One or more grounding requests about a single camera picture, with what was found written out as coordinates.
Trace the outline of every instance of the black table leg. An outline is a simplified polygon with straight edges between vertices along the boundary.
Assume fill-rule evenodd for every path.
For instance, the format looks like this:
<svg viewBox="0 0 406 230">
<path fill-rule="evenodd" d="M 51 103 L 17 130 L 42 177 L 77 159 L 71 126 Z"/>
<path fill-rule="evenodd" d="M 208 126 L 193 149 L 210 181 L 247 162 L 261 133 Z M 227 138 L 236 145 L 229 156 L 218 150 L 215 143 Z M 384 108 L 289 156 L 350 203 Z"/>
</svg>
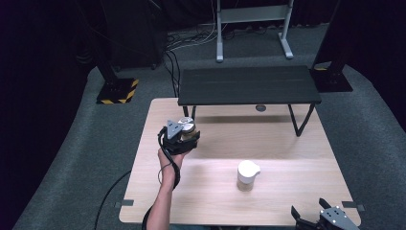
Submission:
<svg viewBox="0 0 406 230">
<path fill-rule="evenodd" d="M 308 109 L 308 112 L 307 112 L 307 115 L 305 116 L 304 121 L 302 122 L 302 125 L 301 125 L 300 128 L 298 128 L 298 125 L 296 124 L 295 114 L 293 114 L 292 105 L 288 104 L 288 106 L 289 106 L 290 117 L 292 118 L 293 127 L 295 127 L 296 136 L 301 136 L 302 132 L 305 129 L 305 125 L 307 124 L 308 119 L 310 118 L 310 115 L 313 112 L 315 104 L 312 103 L 310 105 L 310 107 Z"/>
</svg>

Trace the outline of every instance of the forearm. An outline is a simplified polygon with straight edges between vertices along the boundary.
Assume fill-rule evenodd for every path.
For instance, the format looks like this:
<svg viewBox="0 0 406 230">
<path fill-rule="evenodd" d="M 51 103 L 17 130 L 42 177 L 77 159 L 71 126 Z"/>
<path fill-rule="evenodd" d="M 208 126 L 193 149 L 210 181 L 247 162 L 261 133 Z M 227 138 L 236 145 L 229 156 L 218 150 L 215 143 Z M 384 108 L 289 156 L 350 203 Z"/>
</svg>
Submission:
<svg viewBox="0 0 406 230">
<path fill-rule="evenodd" d="M 172 202 L 173 183 L 164 181 L 158 196 L 152 205 L 147 221 L 147 230 L 169 229 L 170 205 Z"/>
</svg>

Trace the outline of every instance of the metal can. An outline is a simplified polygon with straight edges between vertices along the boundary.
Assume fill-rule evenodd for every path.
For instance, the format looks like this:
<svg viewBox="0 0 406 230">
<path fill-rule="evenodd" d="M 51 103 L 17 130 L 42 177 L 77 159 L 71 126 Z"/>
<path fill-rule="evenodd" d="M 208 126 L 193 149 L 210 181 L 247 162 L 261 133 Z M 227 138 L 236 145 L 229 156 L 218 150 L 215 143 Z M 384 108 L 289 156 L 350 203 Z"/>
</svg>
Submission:
<svg viewBox="0 0 406 230">
<path fill-rule="evenodd" d="M 182 128 L 182 140 L 186 141 L 191 139 L 197 132 L 196 124 L 194 123 L 194 119 L 191 117 L 184 117 L 179 120 L 179 124 L 183 125 Z"/>
</svg>

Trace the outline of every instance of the white stand leg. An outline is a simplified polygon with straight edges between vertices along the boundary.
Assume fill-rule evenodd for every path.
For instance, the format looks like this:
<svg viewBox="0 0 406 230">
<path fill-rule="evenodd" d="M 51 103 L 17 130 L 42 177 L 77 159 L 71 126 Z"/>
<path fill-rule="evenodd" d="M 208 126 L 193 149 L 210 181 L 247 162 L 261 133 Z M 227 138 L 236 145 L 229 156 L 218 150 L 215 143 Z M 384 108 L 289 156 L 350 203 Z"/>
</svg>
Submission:
<svg viewBox="0 0 406 230">
<path fill-rule="evenodd" d="M 217 0 L 217 58 L 218 63 L 223 62 L 223 40 L 221 37 L 221 6 L 220 0 Z"/>
<path fill-rule="evenodd" d="M 283 23 L 283 31 L 282 31 L 282 33 L 278 33 L 280 41 L 281 41 L 281 45 L 284 50 L 284 55 L 288 59 L 293 58 L 292 51 L 290 50 L 289 44 L 287 43 L 287 40 L 286 40 L 286 34 L 287 34 L 287 29 L 289 27 L 290 16 L 292 15 L 293 1 L 294 0 L 289 0 L 289 3 L 287 5 L 286 17 L 285 17 L 284 23 Z"/>
</svg>

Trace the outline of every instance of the white cup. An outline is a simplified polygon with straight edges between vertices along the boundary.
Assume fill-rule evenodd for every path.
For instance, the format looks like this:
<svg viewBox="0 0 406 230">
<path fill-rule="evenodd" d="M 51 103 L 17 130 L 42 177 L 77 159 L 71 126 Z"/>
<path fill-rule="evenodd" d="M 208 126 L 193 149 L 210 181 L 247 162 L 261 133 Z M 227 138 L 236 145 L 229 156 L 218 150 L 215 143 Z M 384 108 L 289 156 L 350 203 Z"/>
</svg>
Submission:
<svg viewBox="0 0 406 230">
<path fill-rule="evenodd" d="M 260 166 L 250 160 L 241 161 L 237 170 L 237 186 L 243 192 L 251 191 L 255 177 L 260 174 Z"/>
</svg>

